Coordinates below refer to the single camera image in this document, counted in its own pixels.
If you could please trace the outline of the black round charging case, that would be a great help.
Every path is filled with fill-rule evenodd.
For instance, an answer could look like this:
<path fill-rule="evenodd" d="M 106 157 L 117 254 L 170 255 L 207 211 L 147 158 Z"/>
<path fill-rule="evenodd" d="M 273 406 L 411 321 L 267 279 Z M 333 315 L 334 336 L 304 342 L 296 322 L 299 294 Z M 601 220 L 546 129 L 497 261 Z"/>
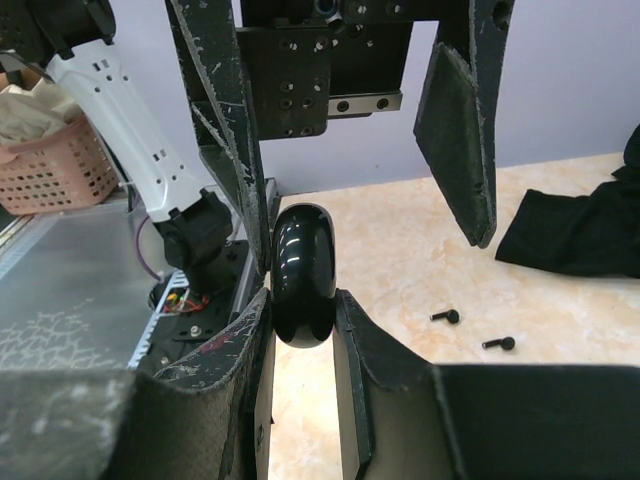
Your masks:
<path fill-rule="evenodd" d="M 273 326 L 282 342 L 308 349 L 329 338 L 336 318 L 336 255 L 326 209 L 300 203 L 279 214 L 270 286 Z"/>

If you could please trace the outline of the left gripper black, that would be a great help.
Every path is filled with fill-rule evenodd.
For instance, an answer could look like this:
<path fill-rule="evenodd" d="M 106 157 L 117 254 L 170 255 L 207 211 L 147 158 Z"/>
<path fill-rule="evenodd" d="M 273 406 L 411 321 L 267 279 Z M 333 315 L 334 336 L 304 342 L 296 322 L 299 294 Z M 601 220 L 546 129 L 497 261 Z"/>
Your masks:
<path fill-rule="evenodd" d="M 243 1 L 238 42 L 230 1 L 165 5 L 201 158 L 264 275 L 270 228 L 257 130 L 261 140 L 318 136 L 331 119 L 399 110 L 413 25 L 385 17 L 401 12 L 399 1 Z M 497 227 L 495 120 L 514 4 L 438 5 L 413 132 L 462 233 L 485 248 Z"/>

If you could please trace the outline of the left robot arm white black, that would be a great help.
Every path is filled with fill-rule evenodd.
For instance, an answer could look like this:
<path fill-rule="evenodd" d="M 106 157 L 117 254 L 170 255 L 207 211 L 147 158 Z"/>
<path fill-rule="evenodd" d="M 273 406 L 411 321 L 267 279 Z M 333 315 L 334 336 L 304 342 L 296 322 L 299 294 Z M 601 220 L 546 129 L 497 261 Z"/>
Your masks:
<path fill-rule="evenodd" d="M 141 99 L 106 1 L 5 1 L 1 68 L 62 87 L 115 154 L 200 294 L 228 282 L 239 213 L 259 275 L 275 270 L 263 140 L 322 134 L 395 106 L 412 27 L 438 25 L 413 133 L 473 246 L 495 234 L 495 117 L 510 1 L 170 1 L 166 5 L 204 164 L 226 207 L 190 172 Z"/>

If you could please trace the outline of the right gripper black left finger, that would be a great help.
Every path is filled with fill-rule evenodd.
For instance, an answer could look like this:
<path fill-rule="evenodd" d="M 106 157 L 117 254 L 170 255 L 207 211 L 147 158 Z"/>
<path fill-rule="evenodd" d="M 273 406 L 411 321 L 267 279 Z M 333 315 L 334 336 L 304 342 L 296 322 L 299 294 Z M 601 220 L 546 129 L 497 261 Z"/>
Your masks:
<path fill-rule="evenodd" d="M 205 344 L 155 375 L 5 371 L 5 479 L 264 479 L 274 334 L 259 291 Z"/>

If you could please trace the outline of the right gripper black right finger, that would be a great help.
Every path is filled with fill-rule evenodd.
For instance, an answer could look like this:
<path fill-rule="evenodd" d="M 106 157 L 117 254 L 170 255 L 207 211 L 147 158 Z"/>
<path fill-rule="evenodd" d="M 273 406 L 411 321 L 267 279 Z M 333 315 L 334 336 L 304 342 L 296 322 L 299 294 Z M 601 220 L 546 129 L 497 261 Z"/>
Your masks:
<path fill-rule="evenodd" d="M 436 365 L 345 290 L 333 331 L 346 479 L 635 479 L 639 371 Z"/>

